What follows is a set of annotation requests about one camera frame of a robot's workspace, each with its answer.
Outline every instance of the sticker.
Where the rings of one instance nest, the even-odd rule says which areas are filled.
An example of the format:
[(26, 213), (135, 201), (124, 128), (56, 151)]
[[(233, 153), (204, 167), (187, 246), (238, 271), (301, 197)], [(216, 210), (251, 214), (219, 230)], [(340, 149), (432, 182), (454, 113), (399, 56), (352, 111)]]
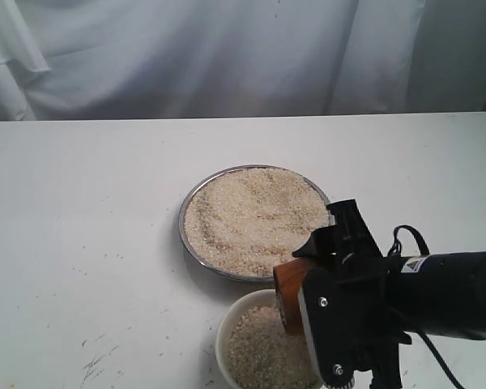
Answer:
[(423, 262), (428, 258), (426, 257), (412, 257), (409, 258), (402, 267), (402, 273), (417, 273), (420, 271)]

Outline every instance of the white bowl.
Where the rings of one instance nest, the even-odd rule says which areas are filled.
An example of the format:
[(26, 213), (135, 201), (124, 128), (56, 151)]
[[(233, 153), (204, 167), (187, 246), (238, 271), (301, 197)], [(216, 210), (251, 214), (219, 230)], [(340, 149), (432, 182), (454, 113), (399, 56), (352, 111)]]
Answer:
[[(228, 309), (223, 321), (220, 324), (218, 330), (218, 335), (216, 336), (215, 342), (215, 354), (216, 360), (218, 361), (218, 366), (220, 367), (221, 374), (224, 376), (228, 385), (232, 389), (242, 389), (228, 370), (226, 355), (228, 348), (228, 341), (232, 335), (232, 331), (239, 322), (241, 316), (245, 314), (247, 310), (254, 306), (271, 306), (275, 303), (275, 290), (274, 289), (264, 289), (258, 290), (257, 292), (252, 292), (247, 294), (237, 300)], [(322, 387), (322, 381), (315, 384), (313, 389)]]

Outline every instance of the white table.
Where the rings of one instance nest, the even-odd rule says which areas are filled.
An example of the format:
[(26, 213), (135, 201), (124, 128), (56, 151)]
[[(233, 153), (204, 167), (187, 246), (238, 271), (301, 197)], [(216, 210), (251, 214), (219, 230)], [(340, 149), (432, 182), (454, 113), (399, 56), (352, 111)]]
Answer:
[[(486, 250), (486, 113), (0, 123), (0, 388), (226, 387), (215, 332), (252, 289), (184, 260), (177, 211), (253, 163), (355, 198), (383, 252), (402, 223), (432, 252)], [(452, 387), (415, 340), (405, 387)], [(436, 344), (486, 388), (486, 342)]]

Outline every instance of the screw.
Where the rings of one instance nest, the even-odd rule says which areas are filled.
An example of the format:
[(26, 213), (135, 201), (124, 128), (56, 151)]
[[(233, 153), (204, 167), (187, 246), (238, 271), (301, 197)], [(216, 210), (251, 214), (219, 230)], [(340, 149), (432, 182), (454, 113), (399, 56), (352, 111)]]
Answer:
[(322, 308), (326, 308), (327, 307), (327, 298), (325, 297), (319, 297), (318, 298), (318, 304), (322, 307)]
[(338, 363), (333, 365), (333, 374), (334, 375), (342, 375), (343, 374), (343, 367)]

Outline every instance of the motor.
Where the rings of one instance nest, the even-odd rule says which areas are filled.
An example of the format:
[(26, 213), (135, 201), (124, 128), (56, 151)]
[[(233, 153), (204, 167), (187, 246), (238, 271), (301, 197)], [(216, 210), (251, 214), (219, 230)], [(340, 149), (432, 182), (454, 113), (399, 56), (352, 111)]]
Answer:
[[(296, 260), (274, 268), (284, 329), (306, 337), (323, 382), (350, 389), (356, 370), (371, 370), (371, 389), (401, 388), (399, 345), (415, 332), (463, 388), (427, 334), (486, 340), (486, 252), (430, 254), (421, 234), (402, 225), (384, 257), (355, 200), (328, 210), (335, 224), (313, 231)], [(401, 255), (400, 229), (420, 255)]]

